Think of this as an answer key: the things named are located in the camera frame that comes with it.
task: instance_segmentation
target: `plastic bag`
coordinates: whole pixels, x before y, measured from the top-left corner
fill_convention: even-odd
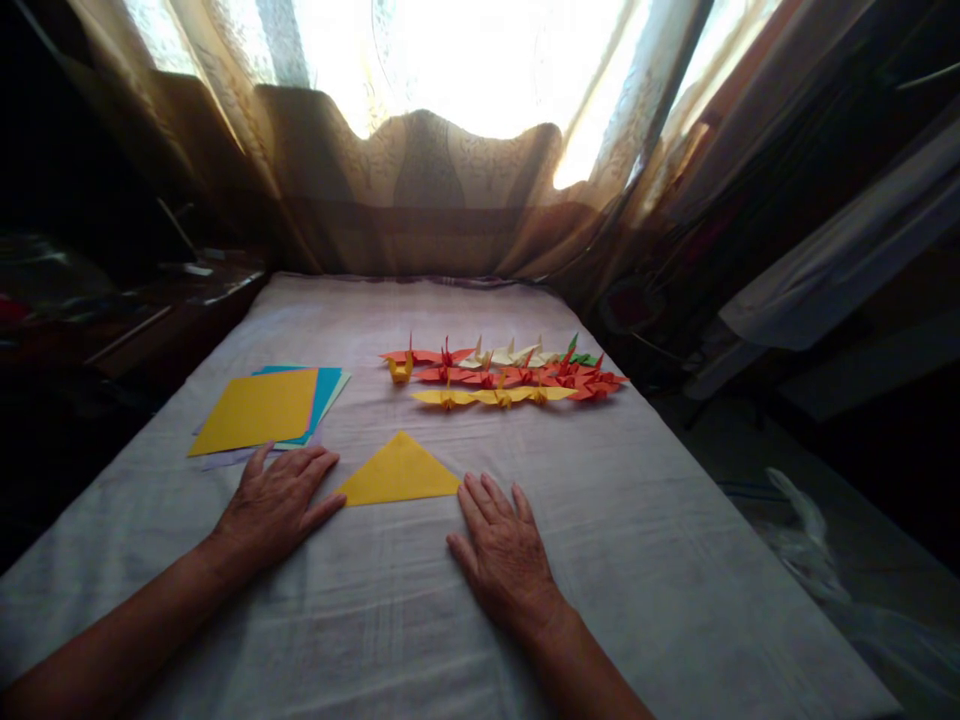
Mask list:
[[[754,530],[777,554],[800,584],[820,600],[850,602],[850,594],[840,584],[836,564],[827,547],[827,522],[806,493],[776,468],[767,468],[767,477],[780,490],[800,516],[803,530],[780,527],[769,522],[754,524]]]
[[[873,605],[827,603],[823,611],[908,717],[960,717],[960,643],[955,639]]]

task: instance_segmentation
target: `sheer curtain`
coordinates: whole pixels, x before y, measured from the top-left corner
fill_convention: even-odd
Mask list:
[[[777,4],[70,0],[96,68],[65,65],[161,192],[294,269],[573,287]]]

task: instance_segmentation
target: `white cloth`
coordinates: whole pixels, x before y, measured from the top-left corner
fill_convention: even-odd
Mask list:
[[[554,575],[612,660],[667,718],[872,718],[897,704],[667,429],[626,387],[608,402],[446,414],[378,354],[511,337],[561,347],[576,316],[522,286],[276,276],[247,318],[0,579],[7,683],[208,533],[241,468],[201,472],[191,430],[227,382],[265,364],[342,366],[323,421],[335,490],[398,430],[457,475],[531,500]],[[549,715],[483,617],[444,537],[455,497],[347,508],[225,607],[139,709],[171,718]]]

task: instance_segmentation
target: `right hand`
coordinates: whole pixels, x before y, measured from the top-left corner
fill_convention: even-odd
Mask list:
[[[535,643],[571,610],[550,573],[547,553],[523,491],[513,486],[514,511],[486,473],[464,477],[457,498],[473,542],[447,544],[483,611],[521,643]]]
[[[270,467],[264,461],[273,443],[253,454],[236,494],[220,522],[202,543],[218,567],[252,576],[283,560],[347,501],[335,493],[311,500],[340,456],[323,447],[285,452]]]

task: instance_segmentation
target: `floor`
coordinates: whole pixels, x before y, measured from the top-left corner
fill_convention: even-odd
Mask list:
[[[824,612],[904,706],[907,718],[960,717],[960,580],[819,458],[771,421],[757,430],[746,400],[720,398],[691,431],[696,404],[652,401],[751,522],[801,524],[764,468],[781,470],[817,504],[852,604]]]

